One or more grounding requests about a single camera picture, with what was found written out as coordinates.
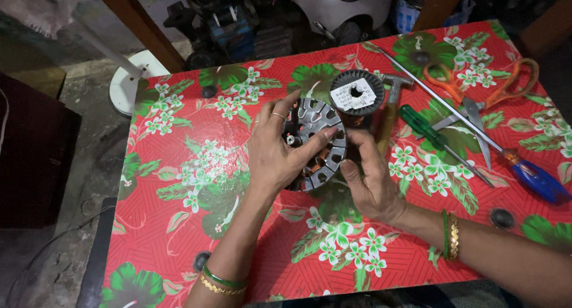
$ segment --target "green bangle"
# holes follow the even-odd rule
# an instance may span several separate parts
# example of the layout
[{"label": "green bangle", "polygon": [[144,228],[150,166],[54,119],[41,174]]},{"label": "green bangle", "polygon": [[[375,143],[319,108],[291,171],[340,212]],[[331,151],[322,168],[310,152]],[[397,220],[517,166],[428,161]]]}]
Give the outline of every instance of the green bangle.
[{"label": "green bangle", "polygon": [[234,282],[234,281],[228,281],[228,280],[223,280],[215,275],[213,275],[210,271],[209,268],[206,267],[206,264],[203,266],[203,272],[206,274],[207,277],[211,278],[212,280],[220,283],[220,284],[224,284],[225,286],[228,287],[232,287],[232,288],[244,288],[246,287],[246,285],[248,284],[247,281],[242,281],[242,282]]},{"label": "green bangle", "polygon": [[449,258],[449,225],[447,224],[447,210],[443,209],[443,226],[445,230],[445,247],[443,249],[443,258]]}]

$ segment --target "scissor blade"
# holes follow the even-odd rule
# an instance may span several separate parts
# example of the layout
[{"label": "scissor blade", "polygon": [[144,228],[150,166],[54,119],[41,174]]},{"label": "scissor blade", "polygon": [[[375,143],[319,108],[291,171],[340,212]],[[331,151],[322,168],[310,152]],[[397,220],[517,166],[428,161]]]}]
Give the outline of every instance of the scissor blade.
[{"label": "scissor blade", "polygon": [[[481,120],[481,116],[479,115],[479,107],[476,105],[475,101],[465,97],[463,99],[463,106],[465,107],[465,110],[467,110],[468,120],[477,126],[480,130],[484,131],[483,122]],[[481,137],[476,136],[476,138],[479,141],[479,146],[483,152],[484,162],[487,164],[487,168],[490,171],[491,151],[489,150],[489,145]]]},{"label": "scissor blade", "polygon": [[[477,102],[476,106],[479,108],[479,110],[484,109],[484,102]],[[468,113],[467,110],[465,108],[461,109],[459,111],[463,116],[468,117]],[[457,122],[459,120],[459,117],[455,116],[454,114],[450,115],[449,117],[443,119],[440,122],[437,122],[435,125],[431,126],[433,128],[434,131],[438,132],[441,129],[444,129],[445,127]],[[422,134],[419,134],[415,137],[415,139],[420,140],[421,138],[423,138]]]}]

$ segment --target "tablecloth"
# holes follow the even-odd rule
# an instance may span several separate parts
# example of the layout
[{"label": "tablecloth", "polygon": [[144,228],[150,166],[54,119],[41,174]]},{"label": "tablecloth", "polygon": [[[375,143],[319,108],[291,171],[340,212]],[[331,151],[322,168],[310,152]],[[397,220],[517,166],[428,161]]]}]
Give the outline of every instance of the tablecloth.
[{"label": "tablecloth", "polygon": [[[390,52],[418,77],[431,61],[444,63],[466,94],[484,101],[502,84],[520,54],[497,21],[397,35],[302,55],[194,70],[139,84],[121,176],[105,271],[102,305],[180,307],[197,272],[192,263],[222,237],[250,180],[248,147],[253,118],[263,103],[300,89],[328,101],[340,71],[402,74],[379,53]],[[217,95],[201,97],[214,85]],[[444,90],[429,85],[457,105]],[[448,111],[423,89],[403,90],[432,124]],[[516,147],[571,189],[572,130],[540,84],[524,98],[481,113],[485,131]],[[461,157],[474,162],[487,187],[457,160],[415,140],[402,120],[386,154],[390,174],[409,202],[490,225],[490,210],[508,210],[511,230],[572,253],[572,210],[526,191],[505,164],[492,170],[474,135],[455,124],[441,131]],[[328,246],[326,239],[333,241]],[[254,254],[247,302],[274,301],[478,278],[418,238],[373,222],[354,206],[346,182],[283,191],[268,212]]]}]

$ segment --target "scissors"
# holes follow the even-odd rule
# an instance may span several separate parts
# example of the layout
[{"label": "scissors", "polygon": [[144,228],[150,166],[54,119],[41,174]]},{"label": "scissors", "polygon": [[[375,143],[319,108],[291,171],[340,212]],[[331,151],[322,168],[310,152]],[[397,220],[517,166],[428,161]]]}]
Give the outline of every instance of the scissors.
[{"label": "scissors", "polygon": [[[530,78],[528,82],[526,83],[525,87],[519,91],[515,92],[508,91],[507,88],[518,78],[520,73],[520,67],[522,65],[528,65],[530,67]],[[445,80],[437,80],[433,78],[429,74],[430,68],[438,68],[439,70],[441,70],[445,76]],[[433,85],[439,86],[447,90],[447,92],[451,94],[454,100],[456,100],[459,103],[462,103],[464,109],[462,109],[460,113],[463,116],[468,117],[468,119],[482,131],[484,131],[483,122],[481,120],[481,117],[479,116],[479,111],[483,109],[488,109],[503,100],[514,99],[524,96],[525,94],[530,92],[532,87],[536,84],[538,80],[538,72],[539,72],[539,67],[536,61],[529,58],[519,59],[515,61],[515,63],[512,65],[512,72],[508,77],[507,81],[504,82],[504,84],[498,87],[497,90],[495,90],[494,93],[490,95],[487,99],[485,99],[483,102],[475,102],[473,99],[470,99],[469,97],[465,96],[465,93],[460,89],[460,87],[456,84],[455,79],[453,78],[453,71],[447,68],[446,65],[429,63],[423,69],[423,74],[425,76],[425,79],[427,79]],[[432,127],[434,130],[440,130],[458,120],[459,118],[457,118],[455,115],[451,115],[443,119],[442,121],[438,122],[437,124],[433,125]],[[487,167],[490,171],[491,154],[489,150],[489,145],[479,136],[477,136],[477,139],[481,151],[483,152],[484,161],[487,164]]]}]

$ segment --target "bracelet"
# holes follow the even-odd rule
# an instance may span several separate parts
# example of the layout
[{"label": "bracelet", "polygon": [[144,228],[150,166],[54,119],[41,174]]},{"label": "bracelet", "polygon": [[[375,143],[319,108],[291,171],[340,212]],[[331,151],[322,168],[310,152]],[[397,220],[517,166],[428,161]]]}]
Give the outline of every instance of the bracelet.
[{"label": "bracelet", "polygon": [[209,281],[207,281],[205,279],[205,275],[201,274],[201,282],[205,285],[205,287],[207,287],[208,289],[218,293],[218,294],[225,294],[225,295],[238,295],[243,293],[245,290],[247,290],[246,287],[239,289],[239,290],[225,290],[222,288],[219,288],[215,285],[213,285],[212,283],[210,283]]},{"label": "bracelet", "polygon": [[225,286],[231,287],[231,288],[244,288],[248,284],[247,281],[235,282],[235,281],[223,280],[223,279],[217,277],[216,275],[213,275],[209,271],[209,268],[206,267],[206,264],[203,266],[203,272],[206,274],[207,277],[211,278],[212,280],[214,280],[220,284],[223,284]]},{"label": "bracelet", "polygon": [[449,225],[447,224],[447,210],[443,209],[443,229],[445,231],[445,246],[443,247],[443,258],[449,259]]},{"label": "bracelet", "polygon": [[449,255],[450,260],[456,259],[459,253],[459,222],[457,216],[453,213],[449,213],[451,217],[451,253]]}]

